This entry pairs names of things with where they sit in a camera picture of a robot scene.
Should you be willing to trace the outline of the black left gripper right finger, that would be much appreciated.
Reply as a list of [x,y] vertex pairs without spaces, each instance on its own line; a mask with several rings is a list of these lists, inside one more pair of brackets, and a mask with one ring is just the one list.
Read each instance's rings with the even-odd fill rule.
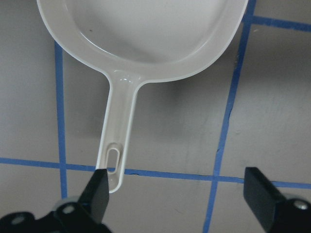
[[266,233],[311,231],[311,203],[281,193],[257,167],[245,168],[243,197]]

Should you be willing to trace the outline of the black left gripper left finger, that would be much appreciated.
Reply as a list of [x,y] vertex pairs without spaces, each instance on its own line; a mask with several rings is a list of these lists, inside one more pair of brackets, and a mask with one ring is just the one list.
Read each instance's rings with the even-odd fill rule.
[[0,219],[2,233],[107,233],[102,223],[109,202],[106,169],[97,169],[78,199],[61,201],[48,214],[13,212]]

